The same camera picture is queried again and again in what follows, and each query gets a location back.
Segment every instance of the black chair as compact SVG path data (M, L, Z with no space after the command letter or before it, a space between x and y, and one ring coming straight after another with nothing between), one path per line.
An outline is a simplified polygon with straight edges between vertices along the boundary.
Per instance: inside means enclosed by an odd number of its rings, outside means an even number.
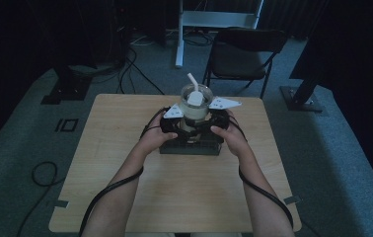
M261 99L269 79L273 58L282 51L287 36L277 30L227 28L214 38L202 84L210 79L250 81L264 78ZM261 59L266 52L267 60Z

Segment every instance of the metal stand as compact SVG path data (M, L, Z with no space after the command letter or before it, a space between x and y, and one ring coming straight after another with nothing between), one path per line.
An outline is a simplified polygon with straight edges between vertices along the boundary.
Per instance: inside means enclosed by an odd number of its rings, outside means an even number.
M299 89L298 87L281 86L279 87L279 89L282 92L282 96L284 97L285 103L287 104L287 108L289 111L321 113L324 110L324 108L319 104L314 94L312 94L306 102L301 103L296 101L295 98L295 94Z
M58 80L50 95L44 96L42 105L59 105L61 101L83 101L91 85L92 78L75 78L70 68L54 68Z

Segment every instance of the curtain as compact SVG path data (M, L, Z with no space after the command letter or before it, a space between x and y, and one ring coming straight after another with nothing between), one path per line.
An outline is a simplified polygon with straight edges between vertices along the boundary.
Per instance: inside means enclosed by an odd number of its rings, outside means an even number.
M316 27L329 0L264 0L259 29L278 29L304 40Z

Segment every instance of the chair leg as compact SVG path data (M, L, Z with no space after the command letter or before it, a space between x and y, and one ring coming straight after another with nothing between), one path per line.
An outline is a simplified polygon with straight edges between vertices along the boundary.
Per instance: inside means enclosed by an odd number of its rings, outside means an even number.
M211 78L211 70L207 66L207 68L205 69L204 78L202 79L201 84L204 85L205 81L207 81L206 86L210 87L210 78Z
M248 88L255 80L250 81L245 87Z
M272 68L272 62L269 64L269 66L267 68L267 71L266 71L266 74L265 74L265 79L263 81L263 86L262 86L261 95L260 95L261 99L263 98L264 90L266 89L267 80L269 79L270 69L271 68Z

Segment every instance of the wooden table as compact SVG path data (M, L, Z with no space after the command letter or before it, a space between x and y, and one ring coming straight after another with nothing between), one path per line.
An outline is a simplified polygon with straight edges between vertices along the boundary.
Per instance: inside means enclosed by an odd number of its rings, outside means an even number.
M263 102L233 108L261 168L280 199L292 196ZM144 125L178 96L99 95L92 107L49 229L78 232L92 198L103 189L138 141ZM162 155L146 159L127 232L252 232L238 160L223 144L219 156ZM289 204L294 230L301 228Z

